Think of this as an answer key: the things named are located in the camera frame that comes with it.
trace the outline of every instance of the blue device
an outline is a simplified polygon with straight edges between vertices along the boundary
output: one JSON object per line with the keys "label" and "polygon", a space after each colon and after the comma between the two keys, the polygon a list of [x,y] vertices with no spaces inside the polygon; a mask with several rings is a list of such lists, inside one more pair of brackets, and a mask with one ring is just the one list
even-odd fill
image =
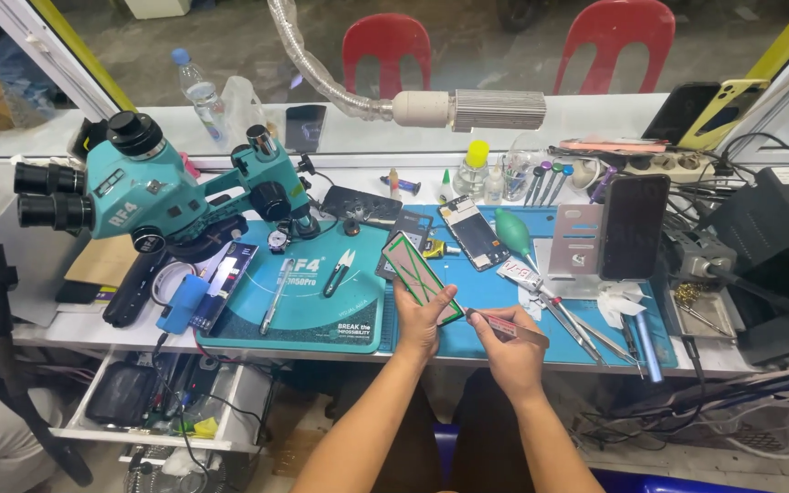
{"label": "blue device", "polygon": [[[151,117],[122,111],[109,120],[106,140],[88,153],[86,176],[71,169],[15,176],[15,189],[45,195],[20,196],[20,225],[87,227],[97,240],[130,234],[138,252],[165,247],[188,263],[209,259],[245,233],[247,210],[256,210],[270,230],[289,220],[293,235],[317,236],[309,183],[297,175],[315,173],[312,162],[304,155],[293,165],[264,126],[252,126],[246,135],[249,144],[231,153],[233,169],[198,184]],[[207,199],[234,188],[243,191]]]}
{"label": "blue device", "polygon": [[203,295],[209,290],[209,283],[202,277],[193,274],[184,276],[172,299],[160,313],[157,327],[172,334],[182,334],[188,329],[188,323],[194,310],[203,300]]}

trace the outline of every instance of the chair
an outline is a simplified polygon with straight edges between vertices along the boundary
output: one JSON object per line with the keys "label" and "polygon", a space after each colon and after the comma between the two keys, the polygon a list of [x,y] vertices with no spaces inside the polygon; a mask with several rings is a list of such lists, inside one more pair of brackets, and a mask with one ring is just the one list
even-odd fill
{"label": "chair", "polygon": [[630,43],[643,43],[650,52],[647,73],[638,92],[653,92],[674,39],[674,15],[657,0],[599,0],[581,12],[568,31],[553,94],[559,93],[568,61],[577,47],[595,45],[595,60],[580,94],[608,94],[617,56]]}
{"label": "chair", "polygon": [[401,91],[400,59],[415,56],[422,69],[422,86],[431,90],[431,41],[422,24],[403,14],[376,14],[359,19],[343,38],[345,88],[355,92],[355,68],[362,56],[379,60],[379,97],[391,99]]}

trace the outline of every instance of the yellow cap bottle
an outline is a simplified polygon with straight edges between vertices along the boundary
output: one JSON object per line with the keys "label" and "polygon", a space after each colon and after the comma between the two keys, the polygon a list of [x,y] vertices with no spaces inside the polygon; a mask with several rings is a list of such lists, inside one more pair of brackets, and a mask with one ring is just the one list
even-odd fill
{"label": "yellow cap bottle", "polygon": [[467,155],[465,156],[465,164],[471,168],[482,168],[486,166],[486,160],[489,157],[489,144],[485,140],[474,140],[471,145],[467,147]]}

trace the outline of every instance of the open drawer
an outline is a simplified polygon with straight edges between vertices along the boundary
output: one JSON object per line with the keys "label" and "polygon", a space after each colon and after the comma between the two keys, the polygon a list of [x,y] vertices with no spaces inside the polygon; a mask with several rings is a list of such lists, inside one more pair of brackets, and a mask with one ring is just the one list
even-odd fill
{"label": "open drawer", "polygon": [[[139,443],[145,445],[184,446],[181,436],[151,434],[144,430],[121,431],[112,430],[105,425],[90,420],[85,416],[90,397],[99,385],[105,373],[105,368],[110,364],[123,361],[129,353],[112,349],[106,354],[93,383],[78,405],[72,419],[62,428],[52,428],[51,433],[56,436],[88,440],[112,441],[121,443]],[[238,366],[233,374],[230,391],[226,399],[237,409],[247,410],[258,416],[263,416],[264,401],[267,398],[271,379],[250,367]],[[222,406],[221,420],[218,422],[218,431],[213,440],[190,438],[190,445],[196,448],[213,450],[232,450],[235,452],[257,452],[255,445],[258,437],[259,423],[253,416],[236,412],[227,405]]]}

